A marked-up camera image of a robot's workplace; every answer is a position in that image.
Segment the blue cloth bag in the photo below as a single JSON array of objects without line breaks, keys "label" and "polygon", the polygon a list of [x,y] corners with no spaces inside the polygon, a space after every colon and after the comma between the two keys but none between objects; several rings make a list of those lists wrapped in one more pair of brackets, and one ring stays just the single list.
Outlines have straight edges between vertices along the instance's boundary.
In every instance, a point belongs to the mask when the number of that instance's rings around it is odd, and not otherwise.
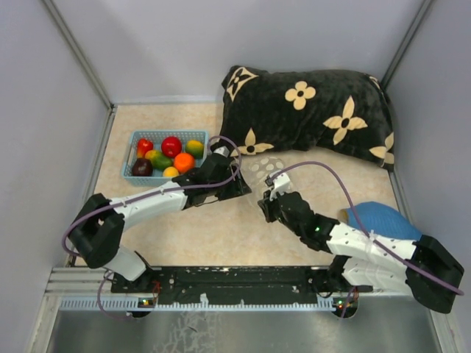
[{"label": "blue cloth bag", "polygon": [[399,211],[379,202],[361,202],[354,206],[364,228],[375,234],[400,240],[419,240],[422,232]]}]

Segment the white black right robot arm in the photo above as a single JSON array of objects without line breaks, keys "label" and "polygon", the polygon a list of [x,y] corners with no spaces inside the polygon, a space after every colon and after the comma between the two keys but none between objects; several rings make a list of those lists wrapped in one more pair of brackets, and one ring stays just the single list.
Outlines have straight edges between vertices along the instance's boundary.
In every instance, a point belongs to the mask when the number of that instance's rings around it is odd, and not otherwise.
[{"label": "white black right robot arm", "polygon": [[309,249],[333,254],[329,283],[339,291],[370,286],[412,296],[422,306],[450,313],[464,269],[435,238],[398,240],[365,235],[334,218],[315,213],[298,192],[269,191],[258,201],[267,222],[280,222]]}]

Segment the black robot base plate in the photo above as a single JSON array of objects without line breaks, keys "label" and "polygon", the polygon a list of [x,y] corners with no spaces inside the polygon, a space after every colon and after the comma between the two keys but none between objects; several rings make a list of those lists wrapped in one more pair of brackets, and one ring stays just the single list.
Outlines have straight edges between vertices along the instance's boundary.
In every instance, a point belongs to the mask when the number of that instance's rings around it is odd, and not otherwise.
[{"label": "black robot base plate", "polygon": [[112,293],[149,293],[160,304],[316,304],[322,293],[346,293],[352,285],[326,266],[163,266],[131,282],[116,274]]}]

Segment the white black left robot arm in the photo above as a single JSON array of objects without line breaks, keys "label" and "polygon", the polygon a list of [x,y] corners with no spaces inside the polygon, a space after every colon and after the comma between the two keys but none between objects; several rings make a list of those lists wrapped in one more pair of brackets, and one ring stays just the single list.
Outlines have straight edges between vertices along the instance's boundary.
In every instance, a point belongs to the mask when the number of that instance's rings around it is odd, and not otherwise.
[{"label": "white black left robot arm", "polygon": [[121,245],[129,228],[150,218],[187,210],[215,197],[224,201],[252,190],[231,157],[212,154],[198,168],[170,179],[157,188],[108,199],[91,196],[65,233],[89,268],[105,268],[126,279],[139,292],[153,283],[150,265],[137,252]]}]

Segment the red yellow toy pepper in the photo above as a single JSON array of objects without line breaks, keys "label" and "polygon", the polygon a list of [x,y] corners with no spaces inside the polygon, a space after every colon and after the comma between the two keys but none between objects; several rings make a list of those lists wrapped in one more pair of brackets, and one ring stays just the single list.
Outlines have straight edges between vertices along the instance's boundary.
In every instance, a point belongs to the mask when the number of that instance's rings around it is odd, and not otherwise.
[{"label": "red yellow toy pepper", "polygon": [[141,138],[137,143],[136,157],[145,158],[146,153],[153,149],[154,149],[154,143],[151,140],[148,140],[146,138]]}]

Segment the clear dotted zip top bag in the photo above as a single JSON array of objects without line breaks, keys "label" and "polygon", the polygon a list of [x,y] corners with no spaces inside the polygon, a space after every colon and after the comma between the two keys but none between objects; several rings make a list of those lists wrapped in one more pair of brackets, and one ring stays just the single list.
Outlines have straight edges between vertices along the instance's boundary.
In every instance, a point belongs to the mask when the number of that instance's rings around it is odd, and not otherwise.
[{"label": "clear dotted zip top bag", "polygon": [[252,192],[248,195],[249,203],[258,209],[258,201],[267,189],[265,180],[272,173],[284,169],[286,164],[278,157],[251,156],[243,162],[241,173]]}]

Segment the green yellow toy mango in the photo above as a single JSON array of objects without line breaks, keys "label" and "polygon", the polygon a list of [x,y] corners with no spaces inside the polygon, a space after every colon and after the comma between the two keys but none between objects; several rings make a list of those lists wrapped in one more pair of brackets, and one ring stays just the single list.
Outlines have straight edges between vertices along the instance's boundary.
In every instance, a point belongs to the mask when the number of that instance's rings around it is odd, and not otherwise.
[{"label": "green yellow toy mango", "polygon": [[202,159],[204,157],[205,145],[198,140],[189,140],[185,145],[185,152],[197,160]]}]

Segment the red toy apple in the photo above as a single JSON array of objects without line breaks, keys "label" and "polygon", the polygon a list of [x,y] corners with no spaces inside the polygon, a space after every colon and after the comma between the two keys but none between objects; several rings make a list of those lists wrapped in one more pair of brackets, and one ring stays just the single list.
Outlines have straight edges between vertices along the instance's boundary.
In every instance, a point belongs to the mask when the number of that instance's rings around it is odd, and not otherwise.
[{"label": "red toy apple", "polygon": [[179,138],[175,136],[168,136],[167,138],[163,139],[160,149],[165,156],[169,158],[175,158],[182,152],[183,145]]}]

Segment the dark red toy fruit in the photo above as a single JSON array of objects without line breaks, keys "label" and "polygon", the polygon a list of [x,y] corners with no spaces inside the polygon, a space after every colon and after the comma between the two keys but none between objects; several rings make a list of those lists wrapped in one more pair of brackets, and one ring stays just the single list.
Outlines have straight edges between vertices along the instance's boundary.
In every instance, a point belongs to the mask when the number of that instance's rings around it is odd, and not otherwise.
[{"label": "dark red toy fruit", "polygon": [[138,158],[132,166],[131,173],[134,177],[150,177],[153,175],[152,162],[146,158]]}]

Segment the black pillow with cream flowers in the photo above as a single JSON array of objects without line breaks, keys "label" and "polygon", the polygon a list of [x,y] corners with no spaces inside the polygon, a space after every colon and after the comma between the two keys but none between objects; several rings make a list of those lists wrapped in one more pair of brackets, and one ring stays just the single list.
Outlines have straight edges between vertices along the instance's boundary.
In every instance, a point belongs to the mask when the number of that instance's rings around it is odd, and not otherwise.
[{"label": "black pillow with cream flowers", "polygon": [[320,147],[394,168],[390,100],[370,74],[234,65],[222,88],[219,134],[233,156]]}]

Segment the green orange toy mango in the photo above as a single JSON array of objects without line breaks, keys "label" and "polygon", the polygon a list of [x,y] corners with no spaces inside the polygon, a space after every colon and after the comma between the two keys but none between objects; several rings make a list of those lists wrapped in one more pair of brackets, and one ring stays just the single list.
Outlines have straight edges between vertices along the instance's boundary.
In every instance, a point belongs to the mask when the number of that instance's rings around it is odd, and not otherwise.
[{"label": "green orange toy mango", "polygon": [[165,156],[161,151],[151,150],[145,155],[145,158],[152,162],[153,168],[164,171],[169,166],[173,166],[173,160]]}]

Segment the orange toy orange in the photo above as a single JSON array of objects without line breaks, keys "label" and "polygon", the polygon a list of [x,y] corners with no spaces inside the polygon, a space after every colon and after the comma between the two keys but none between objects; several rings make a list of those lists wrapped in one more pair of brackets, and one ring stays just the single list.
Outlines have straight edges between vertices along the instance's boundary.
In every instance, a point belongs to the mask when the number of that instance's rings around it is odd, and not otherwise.
[{"label": "orange toy orange", "polygon": [[179,171],[180,174],[184,174],[187,171],[195,167],[195,158],[186,152],[179,153],[173,162],[173,166]]}]

